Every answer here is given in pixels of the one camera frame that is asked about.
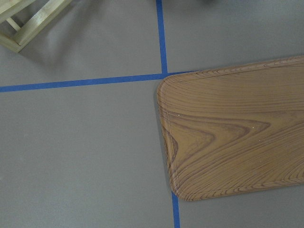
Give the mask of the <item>wooden cutting board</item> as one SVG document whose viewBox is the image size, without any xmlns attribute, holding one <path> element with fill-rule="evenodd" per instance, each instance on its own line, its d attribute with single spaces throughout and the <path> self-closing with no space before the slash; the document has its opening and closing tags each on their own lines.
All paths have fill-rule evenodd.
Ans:
<svg viewBox="0 0 304 228">
<path fill-rule="evenodd" d="M 303 56 L 168 76 L 157 102 L 180 199 L 303 183 Z"/>
</svg>

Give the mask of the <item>wooden cup rack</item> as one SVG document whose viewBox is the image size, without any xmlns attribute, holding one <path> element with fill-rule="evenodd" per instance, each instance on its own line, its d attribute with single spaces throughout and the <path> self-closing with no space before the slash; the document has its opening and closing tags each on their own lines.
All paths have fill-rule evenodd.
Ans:
<svg viewBox="0 0 304 228">
<path fill-rule="evenodd" d="M 0 44 L 13 52 L 20 52 L 39 32 L 41 32 L 71 1 L 49 0 L 22 27 L 11 17 L 32 4 L 32 0 L 2 0 L 0 2 L 0 21 L 8 22 L 16 31 L 9 37 L 0 34 Z"/>
</svg>

